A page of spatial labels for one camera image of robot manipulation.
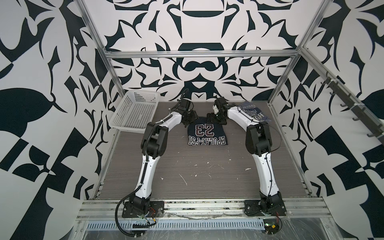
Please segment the dark navy tank top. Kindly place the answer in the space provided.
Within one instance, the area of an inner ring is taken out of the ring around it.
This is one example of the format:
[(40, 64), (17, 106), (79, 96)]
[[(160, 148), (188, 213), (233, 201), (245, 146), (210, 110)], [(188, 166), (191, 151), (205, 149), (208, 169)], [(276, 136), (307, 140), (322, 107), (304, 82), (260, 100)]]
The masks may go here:
[(188, 126), (189, 146), (225, 146), (228, 139), (222, 125), (199, 117)]

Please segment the blue-grey tank top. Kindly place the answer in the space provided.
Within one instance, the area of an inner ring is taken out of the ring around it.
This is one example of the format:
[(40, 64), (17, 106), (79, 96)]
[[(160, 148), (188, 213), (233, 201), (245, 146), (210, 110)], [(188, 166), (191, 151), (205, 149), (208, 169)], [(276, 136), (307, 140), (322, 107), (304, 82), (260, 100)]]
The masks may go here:
[(270, 124), (271, 120), (252, 102), (245, 101), (236, 106), (237, 111), (251, 122)]

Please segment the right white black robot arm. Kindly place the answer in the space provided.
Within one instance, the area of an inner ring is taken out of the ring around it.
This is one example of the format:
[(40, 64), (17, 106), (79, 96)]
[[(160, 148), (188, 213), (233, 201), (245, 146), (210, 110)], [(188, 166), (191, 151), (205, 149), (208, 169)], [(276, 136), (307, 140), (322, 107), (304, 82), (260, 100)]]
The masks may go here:
[(247, 216), (284, 215), (285, 205), (275, 180), (272, 167), (270, 125), (247, 114), (242, 106), (228, 103), (221, 97), (215, 100), (214, 112), (207, 117), (214, 123), (226, 125), (227, 120), (237, 123), (246, 132), (245, 146), (253, 157), (260, 181), (260, 199), (245, 201)]

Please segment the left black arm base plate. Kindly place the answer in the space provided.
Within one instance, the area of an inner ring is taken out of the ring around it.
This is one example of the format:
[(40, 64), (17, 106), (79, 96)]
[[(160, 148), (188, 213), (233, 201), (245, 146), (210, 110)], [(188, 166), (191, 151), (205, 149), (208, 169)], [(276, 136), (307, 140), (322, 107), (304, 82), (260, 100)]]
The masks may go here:
[(155, 218), (164, 213), (164, 201), (134, 201), (124, 203), (123, 218), (150, 217)]

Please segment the white plastic laundry basket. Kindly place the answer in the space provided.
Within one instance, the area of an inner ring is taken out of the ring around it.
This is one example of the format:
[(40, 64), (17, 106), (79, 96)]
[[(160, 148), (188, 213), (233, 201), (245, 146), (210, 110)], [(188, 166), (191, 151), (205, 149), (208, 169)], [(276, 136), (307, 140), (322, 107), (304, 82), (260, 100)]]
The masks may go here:
[(129, 90), (109, 121), (110, 127), (122, 132), (143, 134), (153, 120), (160, 94), (144, 90)]

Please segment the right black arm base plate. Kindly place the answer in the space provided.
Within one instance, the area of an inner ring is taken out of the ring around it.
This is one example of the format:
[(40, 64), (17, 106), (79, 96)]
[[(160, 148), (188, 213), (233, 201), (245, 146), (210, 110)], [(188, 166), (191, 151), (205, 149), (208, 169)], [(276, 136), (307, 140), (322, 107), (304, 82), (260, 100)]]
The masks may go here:
[(287, 209), (283, 202), (275, 204), (265, 200), (245, 200), (244, 212), (249, 217), (285, 216)]

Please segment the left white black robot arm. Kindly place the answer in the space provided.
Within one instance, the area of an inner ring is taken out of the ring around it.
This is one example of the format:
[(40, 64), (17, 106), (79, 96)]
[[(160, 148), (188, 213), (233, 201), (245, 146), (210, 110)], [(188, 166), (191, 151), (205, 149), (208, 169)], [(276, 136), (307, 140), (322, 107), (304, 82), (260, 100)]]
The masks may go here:
[(134, 192), (129, 196), (129, 204), (133, 212), (146, 214), (150, 208), (152, 183), (157, 164), (164, 155), (169, 132), (177, 125), (185, 127), (198, 119), (191, 100), (182, 98), (169, 109), (168, 115), (157, 122), (150, 122), (141, 142), (142, 167)]

